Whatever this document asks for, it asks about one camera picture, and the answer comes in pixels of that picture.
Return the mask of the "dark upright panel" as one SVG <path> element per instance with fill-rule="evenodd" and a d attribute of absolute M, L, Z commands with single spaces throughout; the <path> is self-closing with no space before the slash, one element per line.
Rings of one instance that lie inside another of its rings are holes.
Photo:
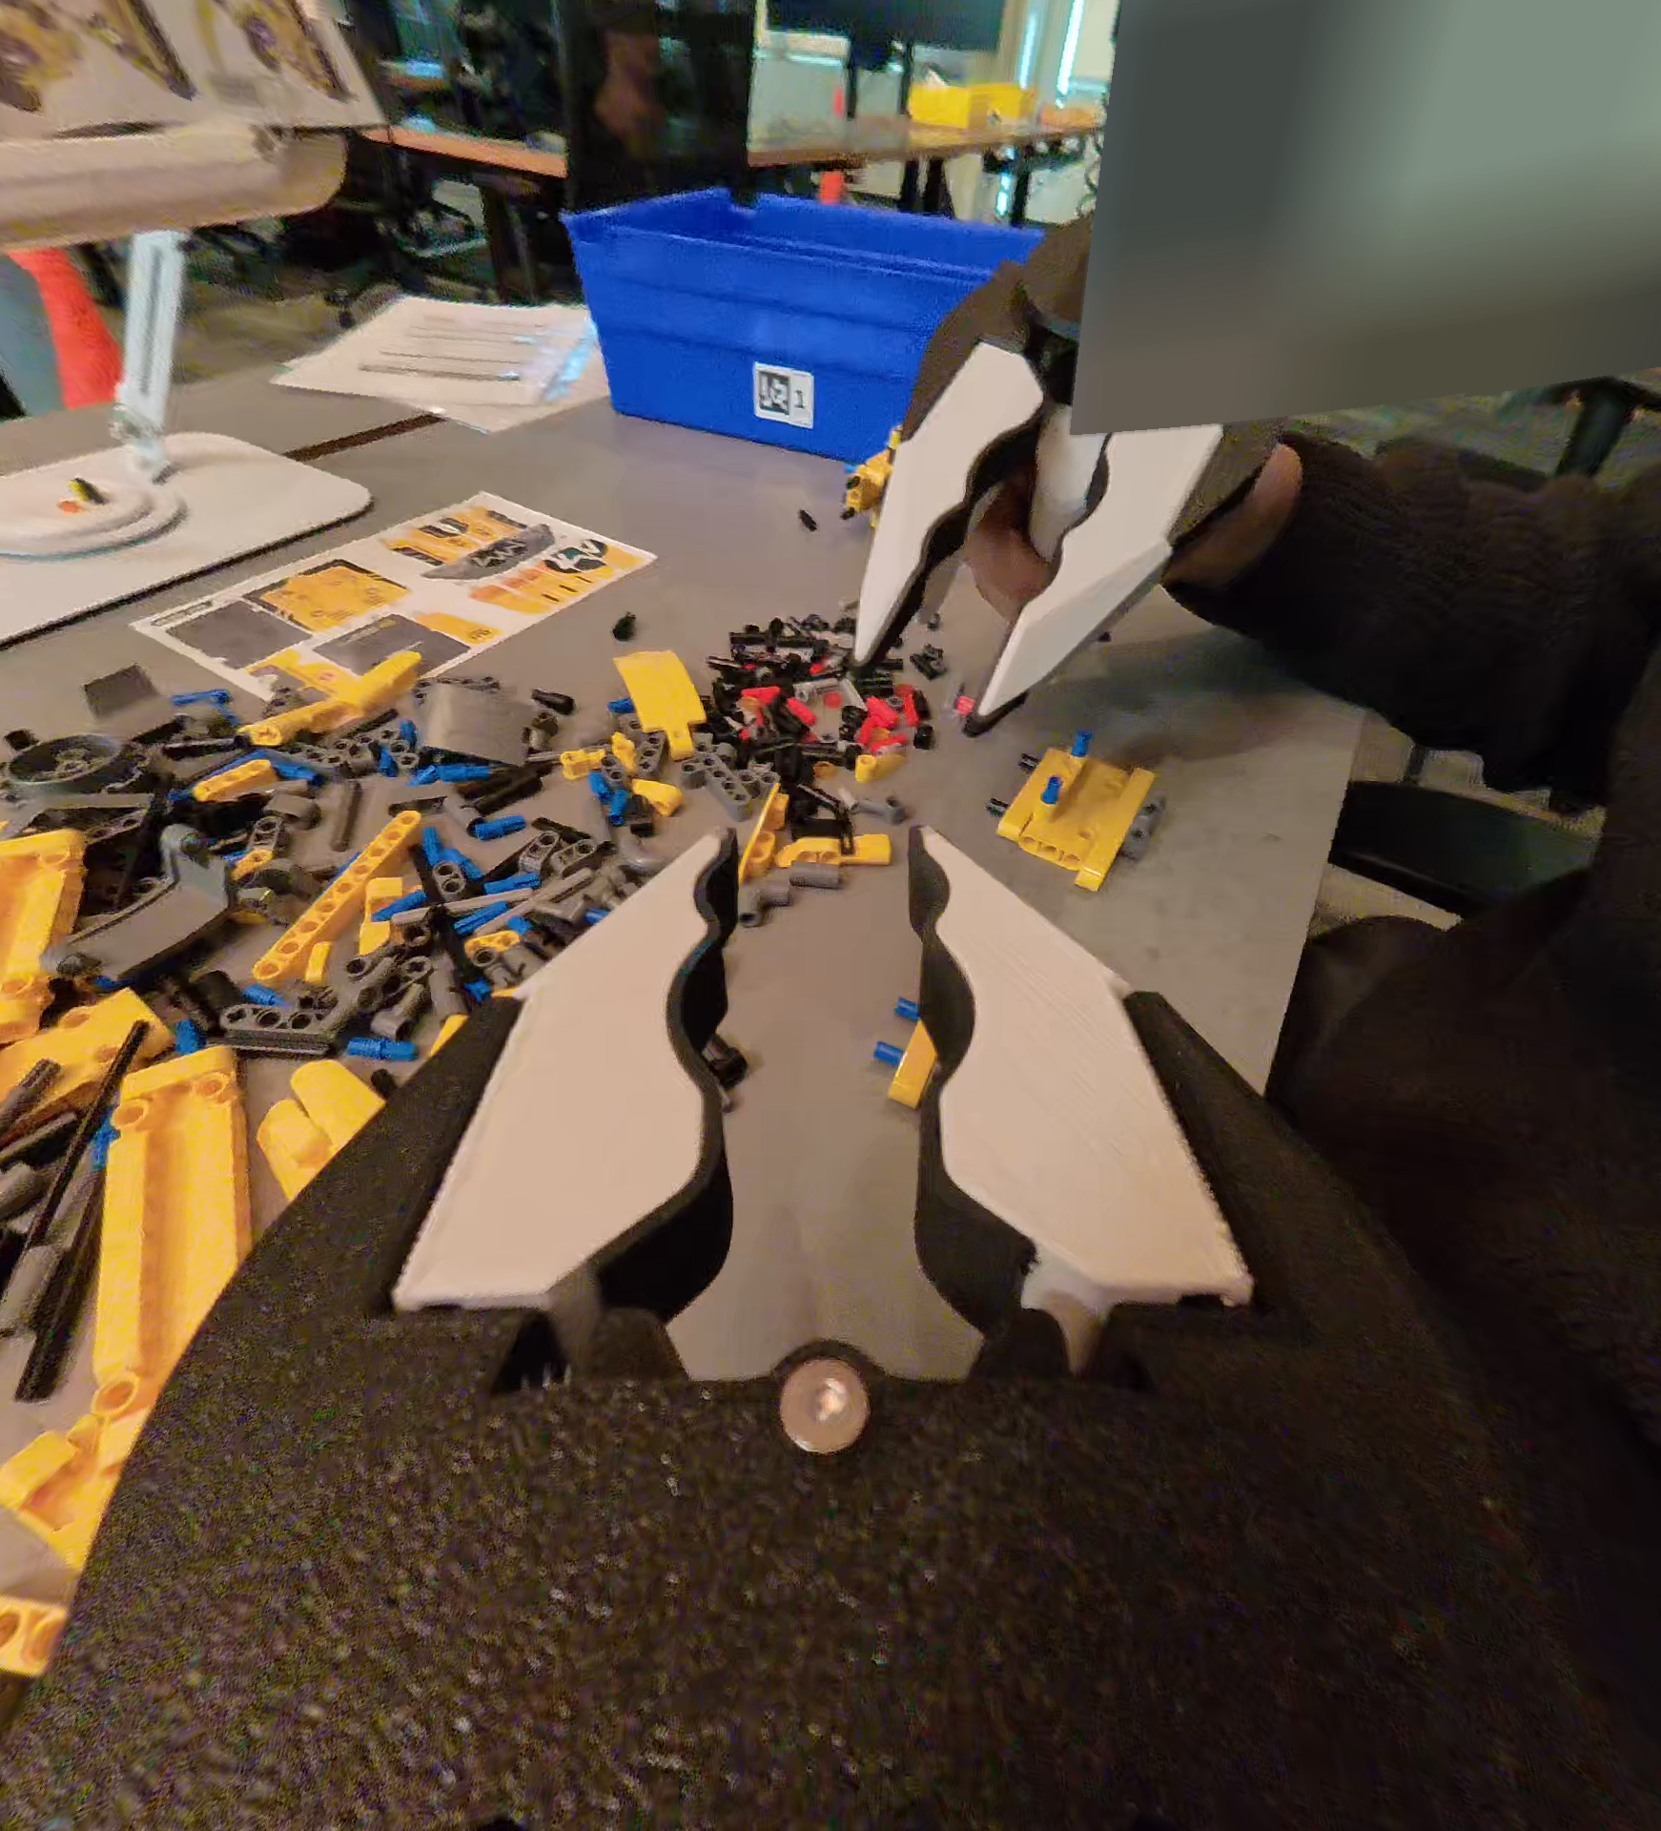
<path fill-rule="evenodd" d="M 564 206 L 751 187 L 757 4 L 556 2 Z"/>

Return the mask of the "person's black sweater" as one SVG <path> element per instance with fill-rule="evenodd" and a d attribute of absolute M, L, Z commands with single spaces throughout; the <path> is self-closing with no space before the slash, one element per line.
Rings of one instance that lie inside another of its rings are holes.
<path fill-rule="evenodd" d="M 1298 1118 L 1468 1339 L 1661 1807 L 1661 643 L 1599 801 L 1592 864 L 1424 941 L 1302 1072 Z"/>

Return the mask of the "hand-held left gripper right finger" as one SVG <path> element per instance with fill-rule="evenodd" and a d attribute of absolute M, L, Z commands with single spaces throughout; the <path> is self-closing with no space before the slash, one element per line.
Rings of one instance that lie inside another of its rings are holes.
<path fill-rule="evenodd" d="M 1044 1316 L 1064 1362 L 1123 1309 L 1245 1311 L 1254 1274 L 1128 983 L 930 826 L 907 887 L 932 1053 L 911 1238 L 934 1292 L 983 1339 Z"/>

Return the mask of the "heap of black red pins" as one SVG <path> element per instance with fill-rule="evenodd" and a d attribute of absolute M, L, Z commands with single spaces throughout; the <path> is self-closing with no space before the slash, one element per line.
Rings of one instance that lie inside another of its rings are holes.
<path fill-rule="evenodd" d="M 871 784 L 934 748 L 928 689 L 947 676 L 936 643 L 894 641 L 858 660 L 854 618 L 774 616 L 726 634 L 703 668 L 713 756 L 787 786 L 844 773 Z"/>

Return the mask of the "background work table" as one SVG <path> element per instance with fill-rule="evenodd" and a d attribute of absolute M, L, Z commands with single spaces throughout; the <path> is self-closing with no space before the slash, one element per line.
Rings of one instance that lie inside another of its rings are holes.
<path fill-rule="evenodd" d="M 985 172 L 1010 180 L 1006 208 L 1010 225 L 1025 224 L 1025 199 L 1037 172 L 1079 164 L 1102 138 L 1104 115 L 1092 107 L 1041 105 L 1025 121 L 985 126 L 938 126 L 909 117 L 858 117 L 819 122 L 812 128 L 776 126 L 753 142 L 722 172 L 707 168 L 659 168 L 654 195 L 684 195 L 726 189 L 745 201 L 785 180 L 846 178 L 871 166 L 898 170 L 896 204 L 903 214 L 938 214 L 949 197 L 947 168 L 978 159 Z M 448 132 L 434 126 L 385 124 L 360 128 L 360 140 L 392 153 L 415 157 L 432 168 L 455 172 L 470 184 L 530 180 L 552 185 L 562 203 L 589 210 L 579 201 L 568 153 L 524 143 Z"/>

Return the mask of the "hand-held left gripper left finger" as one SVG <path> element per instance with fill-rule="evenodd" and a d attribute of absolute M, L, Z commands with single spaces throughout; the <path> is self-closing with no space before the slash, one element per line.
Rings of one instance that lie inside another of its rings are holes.
<path fill-rule="evenodd" d="M 705 1046 L 726 1017 L 737 842 L 711 830 L 514 998 L 392 1288 L 398 1315 L 671 1324 L 724 1269 L 734 1196 Z"/>

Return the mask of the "large yellow curved panel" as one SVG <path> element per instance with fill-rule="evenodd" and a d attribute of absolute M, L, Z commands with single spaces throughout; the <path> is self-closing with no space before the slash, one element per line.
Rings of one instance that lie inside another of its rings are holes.
<path fill-rule="evenodd" d="M 705 725 L 705 704 L 680 655 L 625 653 L 615 657 L 613 668 L 638 727 L 646 735 L 661 735 L 673 761 L 690 760 L 697 750 L 695 733 Z"/>

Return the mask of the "orange-red object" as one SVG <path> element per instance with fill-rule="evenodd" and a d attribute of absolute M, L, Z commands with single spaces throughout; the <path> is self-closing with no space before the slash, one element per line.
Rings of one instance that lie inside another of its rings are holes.
<path fill-rule="evenodd" d="M 60 405 L 68 410 L 110 407 L 123 357 L 95 296 L 62 246 L 15 248 L 7 258 L 38 292 Z"/>

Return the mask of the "white desk stand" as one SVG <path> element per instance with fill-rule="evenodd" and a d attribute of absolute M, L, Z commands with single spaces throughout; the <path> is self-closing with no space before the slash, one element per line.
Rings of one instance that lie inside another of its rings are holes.
<path fill-rule="evenodd" d="M 131 233 L 110 447 L 0 475 L 0 649 L 369 506 L 289 456 L 169 428 L 188 233 L 310 212 L 343 174 L 339 130 L 238 119 L 0 142 L 0 252 Z"/>

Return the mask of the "sticker sheet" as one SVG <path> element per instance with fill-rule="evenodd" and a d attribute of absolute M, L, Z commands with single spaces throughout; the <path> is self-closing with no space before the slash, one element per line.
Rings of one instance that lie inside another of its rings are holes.
<path fill-rule="evenodd" d="M 451 674 L 652 567 L 655 554 L 493 492 L 154 611 L 131 630 L 228 689 L 358 677 L 413 653 Z"/>

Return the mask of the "dark grey curved panel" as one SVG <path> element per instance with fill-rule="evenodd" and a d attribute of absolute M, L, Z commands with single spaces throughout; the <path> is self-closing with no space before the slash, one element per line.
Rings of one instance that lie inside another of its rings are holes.
<path fill-rule="evenodd" d="M 423 679 L 408 698 L 408 721 L 423 756 L 520 767 L 533 752 L 533 708 L 499 689 Z"/>

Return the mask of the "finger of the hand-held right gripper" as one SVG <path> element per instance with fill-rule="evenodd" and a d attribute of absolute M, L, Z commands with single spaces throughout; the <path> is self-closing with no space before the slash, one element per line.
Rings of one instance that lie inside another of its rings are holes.
<path fill-rule="evenodd" d="M 1044 422 L 1027 466 L 1029 542 L 1052 575 L 1018 618 L 997 613 L 1001 647 L 964 719 L 974 735 L 1159 584 L 1174 550 L 1228 496 L 1228 430 L 1195 424 L 1098 437 Z"/>
<path fill-rule="evenodd" d="M 1031 460 L 1046 418 L 1046 388 L 1025 355 L 983 342 L 901 435 L 863 565 L 854 664 L 898 641 L 982 500 Z"/>

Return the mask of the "person's right hand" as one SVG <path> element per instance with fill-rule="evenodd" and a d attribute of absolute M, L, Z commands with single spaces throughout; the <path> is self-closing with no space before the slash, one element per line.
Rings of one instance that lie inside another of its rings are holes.
<path fill-rule="evenodd" d="M 1163 588 L 1218 592 L 1237 582 L 1285 536 L 1300 483 L 1300 452 L 1279 443 L 1247 491 L 1174 550 Z M 1010 622 L 1046 590 L 1054 573 L 1029 542 L 1033 485 L 1031 466 L 1010 473 L 976 513 L 961 550 L 982 599 Z"/>

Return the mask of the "papers in clear sleeve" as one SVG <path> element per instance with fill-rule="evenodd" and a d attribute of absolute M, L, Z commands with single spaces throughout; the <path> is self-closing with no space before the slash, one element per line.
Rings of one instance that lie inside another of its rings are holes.
<path fill-rule="evenodd" d="M 400 296 L 272 382 L 303 395 L 385 401 L 488 435 L 610 401 L 591 313 L 566 304 Z"/>

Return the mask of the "small yellow black assembly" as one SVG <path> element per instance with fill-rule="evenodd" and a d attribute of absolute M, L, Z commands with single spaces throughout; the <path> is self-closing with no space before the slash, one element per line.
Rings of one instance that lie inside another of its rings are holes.
<path fill-rule="evenodd" d="M 901 426 L 894 424 L 884 447 L 846 470 L 839 512 L 842 521 L 865 519 L 871 527 L 879 523 L 900 443 Z"/>

